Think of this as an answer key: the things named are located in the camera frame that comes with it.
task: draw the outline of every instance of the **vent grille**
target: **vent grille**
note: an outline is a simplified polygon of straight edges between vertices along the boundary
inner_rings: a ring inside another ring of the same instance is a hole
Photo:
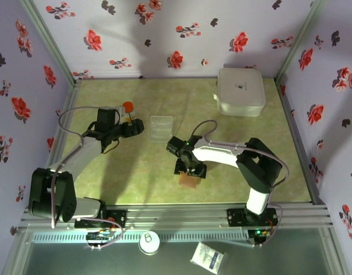
[[[142,231],[125,232],[119,243],[135,243],[140,240]],[[209,231],[157,231],[161,242],[201,242],[201,241],[242,241],[248,239],[247,230],[209,230]],[[86,243],[85,231],[80,232],[36,232],[34,243]]]

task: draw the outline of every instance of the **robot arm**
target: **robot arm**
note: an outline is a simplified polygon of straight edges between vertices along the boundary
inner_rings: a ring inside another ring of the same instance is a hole
[[[175,174],[181,171],[190,176],[206,177],[205,161],[228,164],[239,168],[251,187],[246,204],[251,215],[261,215],[268,203],[273,184],[282,165],[276,160],[248,149],[260,150],[274,155],[259,139],[252,138],[246,144],[208,142],[201,136],[191,136],[188,141],[173,137],[167,151],[177,156]]]
[[[101,201],[76,198],[74,182],[83,169],[107,147],[119,138],[129,138],[142,133],[143,122],[131,119],[123,106],[100,108],[97,120],[90,124],[78,143],[67,156],[49,168],[38,168],[32,174],[29,198],[29,213],[51,218],[51,183],[59,166],[62,168],[55,183],[55,212],[57,219],[68,222],[72,218],[96,217],[101,211]]]

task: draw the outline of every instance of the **green tabletop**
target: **green tabletop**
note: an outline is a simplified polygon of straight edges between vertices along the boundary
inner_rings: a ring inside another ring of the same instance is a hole
[[[258,138],[290,168],[290,179],[274,191],[273,201],[310,201],[302,169],[286,122],[274,80],[263,80],[266,106],[258,117],[224,116],[213,99],[215,78],[163,80],[85,80],[76,106],[118,106],[132,101],[136,117],[144,122],[142,134],[121,139],[110,153],[95,158],[75,182],[77,197],[100,198],[107,204],[126,203],[216,203],[245,202],[249,186],[240,171],[232,166],[206,163],[207,178],[195,188],[178,184],[174,175],[176,157],[165,150],[166,144],[151,143],[152,115],[172,116],[174,135],[186,140],[196,125],[215,119],[219,128],[214,141],[247,142]],[[83,133],[96,120],[93,109],[74,113],[70,129]],[[212,125],[200,127],[203,134]],[[78,142],[69,135],[64,153]]]

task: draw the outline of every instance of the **glass panel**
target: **glass panel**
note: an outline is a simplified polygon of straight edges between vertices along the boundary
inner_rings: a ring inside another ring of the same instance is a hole
[[[221,242],[206,243],[227,253],[223,275],[330,274],[315,229],[280,230],[266,247],[247,248]],[[143,254],[137,243],[117,243],[91,251],[85,244],[32,244],[23,274],[27,275],[147,275],[211,274],[190,259],[197,243],[162,243],[157,254]]]

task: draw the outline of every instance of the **floral wallpaper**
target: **floral wallpaper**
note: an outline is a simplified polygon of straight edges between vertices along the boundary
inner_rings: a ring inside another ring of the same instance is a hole
[[[0,274],[69,87],[19,1],[0,0]]]
[[[74,78],[275,77],[312,1],[33,0]]]
[[[325,4],[281,85],[352,274],[352,0]]]

